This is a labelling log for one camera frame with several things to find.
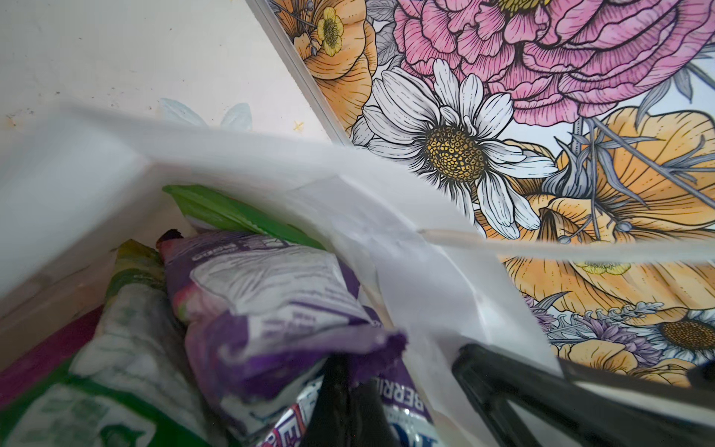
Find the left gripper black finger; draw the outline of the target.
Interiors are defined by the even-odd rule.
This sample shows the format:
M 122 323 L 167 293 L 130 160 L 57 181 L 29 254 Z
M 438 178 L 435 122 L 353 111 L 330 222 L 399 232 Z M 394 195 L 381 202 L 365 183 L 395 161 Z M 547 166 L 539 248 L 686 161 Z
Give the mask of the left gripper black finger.
M 399 444 L 387 422 L 374 382 L 351 387 L 348 358 L 344 355 L 329 358 L 301 447 Z

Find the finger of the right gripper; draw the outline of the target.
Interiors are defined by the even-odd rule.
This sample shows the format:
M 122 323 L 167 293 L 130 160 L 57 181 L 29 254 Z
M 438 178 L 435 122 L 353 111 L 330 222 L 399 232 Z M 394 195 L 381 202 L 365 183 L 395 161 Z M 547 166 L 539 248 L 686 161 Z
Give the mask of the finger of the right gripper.
M 714 385 L 700 369 L 685 389 L 561 361 L 557 376 L 477 344 L 452 375 L 501 446 L 540 446 L 523 410 L 579 446 L 711 446 Z

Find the purple snack packet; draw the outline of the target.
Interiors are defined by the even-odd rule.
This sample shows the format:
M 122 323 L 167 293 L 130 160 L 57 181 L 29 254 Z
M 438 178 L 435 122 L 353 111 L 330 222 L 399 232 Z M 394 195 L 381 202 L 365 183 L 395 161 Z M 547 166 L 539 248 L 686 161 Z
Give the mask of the purple snack packet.
M 441 444 L 402 360 L 406 334 L 383 326 L 334 254 L 248 232 L 175 230 L 158 251 L 199 389 L 240 445 L 299 445 L 339 355 L 351 387 L 376 385 L 398 446 Z

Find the white floral paper bag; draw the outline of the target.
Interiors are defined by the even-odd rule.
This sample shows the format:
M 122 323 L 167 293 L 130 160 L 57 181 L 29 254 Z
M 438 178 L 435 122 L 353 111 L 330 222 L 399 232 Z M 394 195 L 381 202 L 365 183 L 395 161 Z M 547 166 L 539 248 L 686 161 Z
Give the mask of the white floral paper bag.
M 201 184 L 334 251 L 408 335 L 407 366 L 451 445 L 499 445 L 452 375 L 477 344 L 561 376 L 500 262 L 702 264 L 710 241 L 570 247 L 486 240 L 443 194 L 357 149 L 67 107 L 1 154 L 1 310 L 158 232 L 161 189 Z

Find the green white snack packet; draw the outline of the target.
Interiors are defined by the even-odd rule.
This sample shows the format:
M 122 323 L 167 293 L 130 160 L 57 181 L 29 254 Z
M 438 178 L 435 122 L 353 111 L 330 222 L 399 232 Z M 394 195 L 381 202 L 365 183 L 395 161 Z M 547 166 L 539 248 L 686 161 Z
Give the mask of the green white snack packet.
M 4 446 L 230 446 L 197 388 L 157 251 L 117 250 L 93 338 L 1 413 Z

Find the magenta snack bag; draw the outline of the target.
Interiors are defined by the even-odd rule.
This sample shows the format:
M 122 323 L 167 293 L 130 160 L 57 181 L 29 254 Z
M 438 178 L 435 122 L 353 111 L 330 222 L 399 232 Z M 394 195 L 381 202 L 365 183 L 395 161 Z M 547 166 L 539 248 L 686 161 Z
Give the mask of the magenta snack bag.
M 17 400 L 76 355 L 93 338 L 103 310 L 103 307 L 97 307 L 67 324 L 2 370 L 1 408 Z

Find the green chips bag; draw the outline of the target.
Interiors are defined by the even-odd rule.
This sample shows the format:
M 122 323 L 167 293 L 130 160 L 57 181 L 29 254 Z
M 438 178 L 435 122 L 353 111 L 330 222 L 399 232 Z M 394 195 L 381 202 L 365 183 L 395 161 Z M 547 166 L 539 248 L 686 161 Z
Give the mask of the green chips bag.
M 248 232 L 324 250 L 300 229 L 206 186 L 164 186 L 162 191 L 171 196 L 197 232 Z

